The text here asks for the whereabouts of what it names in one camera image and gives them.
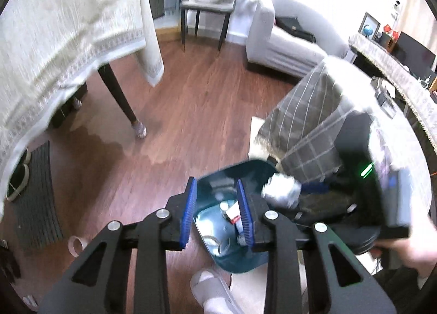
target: teal trash can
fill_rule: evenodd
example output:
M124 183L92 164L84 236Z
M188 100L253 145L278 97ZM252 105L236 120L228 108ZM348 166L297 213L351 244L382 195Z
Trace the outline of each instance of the teal trash can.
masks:
M242 179L247 193L261 194L275 167L263 160L249 160L229 166L197 181L194 223L203 244L215 263L225 271L244 273L268 260L267 252L254 253L237 242L238 232L225 217L220 205L232 206L237 201L234 187Z

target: human hand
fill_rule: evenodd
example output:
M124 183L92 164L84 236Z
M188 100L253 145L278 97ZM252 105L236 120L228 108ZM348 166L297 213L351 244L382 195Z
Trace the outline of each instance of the human hand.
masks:
M397 240L378 240L370 250L380 257L380 248L395 250L403 264L415 268L419 276L428 277L437 263L437 229L420 200L412 200L410 237Z

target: wooden floor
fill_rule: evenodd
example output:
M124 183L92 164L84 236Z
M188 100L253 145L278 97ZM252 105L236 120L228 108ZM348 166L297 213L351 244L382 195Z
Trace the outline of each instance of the wooden floor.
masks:
M180 42L161 43L165 73L155 88L141 77L132 56L111 63L147 127L144 140L135 139L96 73L88 80L82 109L35 142L51 142L55 203L65 240L24 254L13 231L12 209L6 207L0 236L21 265L23 279L16 286L21 296L33 294L41 301L60 278L73 261L66 245L70 235L91 240L113 219L124 224L142 220L182 192L189 176L246 158L251 117L266 117L296 80L247 71L241 46L225 44L217 58L216 45L215 40L188 40L184 53ZM203 312L189 282L211 263L193 233L187 250L167 254L173 313ZM130 278L128 313L132 294Z

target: blue globe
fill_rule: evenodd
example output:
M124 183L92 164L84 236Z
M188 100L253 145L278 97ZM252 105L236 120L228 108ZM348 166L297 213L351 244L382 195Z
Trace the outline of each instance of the blue globe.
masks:
M370 27L370 25L366 24L363 28L363 33L365 36L369 36L373 34L373 29Z

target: picture frame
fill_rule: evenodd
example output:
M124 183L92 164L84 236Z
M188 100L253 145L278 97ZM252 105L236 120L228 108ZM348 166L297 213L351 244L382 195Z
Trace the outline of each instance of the picture frame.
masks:
M370 35L367 35L364 32L364 28L366 26L369 26L372 30L372 33ZM379 27L381 26L381 23L379 23L373 16L371 16L368 12L364 14L363 21L361 22L360 29L358 29L358 33L368 37L370 40L374 40L376 38L376 34L378 33Z

